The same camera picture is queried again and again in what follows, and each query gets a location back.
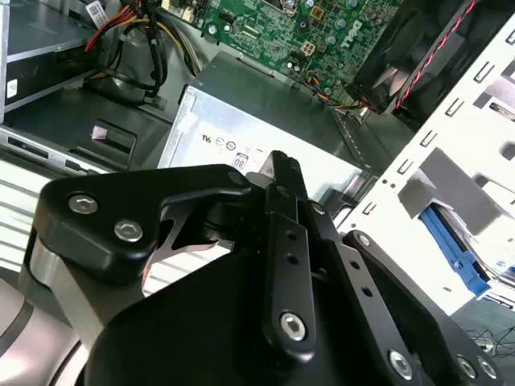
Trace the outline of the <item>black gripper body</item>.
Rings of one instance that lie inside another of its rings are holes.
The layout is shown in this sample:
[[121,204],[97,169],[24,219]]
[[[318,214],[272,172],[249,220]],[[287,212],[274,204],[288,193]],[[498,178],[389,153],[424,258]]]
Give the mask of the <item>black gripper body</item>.
[[101,333],[87,385],[399,385],[387,355],[396,343],[373,333],[359,311],[337,245],[311,243],[316,341],[306,363],[272,347],[262,331],[264,265],[222,257],[121,312]]

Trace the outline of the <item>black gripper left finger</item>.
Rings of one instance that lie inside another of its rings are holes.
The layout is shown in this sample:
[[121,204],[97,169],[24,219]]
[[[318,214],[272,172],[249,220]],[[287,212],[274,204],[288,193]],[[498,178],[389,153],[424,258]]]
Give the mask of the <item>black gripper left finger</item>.
[[57,179],[41,191],[25,266],[56,296],[86,347],[142,300],[150,267],[230,243],[265,264],[258,328],[288,359],[315,350],[299,163],[273,151],[260,171],[225,164]]

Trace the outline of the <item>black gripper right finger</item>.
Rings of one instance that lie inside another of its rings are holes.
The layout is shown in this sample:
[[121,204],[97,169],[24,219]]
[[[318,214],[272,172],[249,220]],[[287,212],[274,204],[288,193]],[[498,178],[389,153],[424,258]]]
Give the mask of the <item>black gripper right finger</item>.
[[315,263],[322,385],[501,385],[494,362],[363,232],[340,236],[307,198],[297,160],[288,166]]

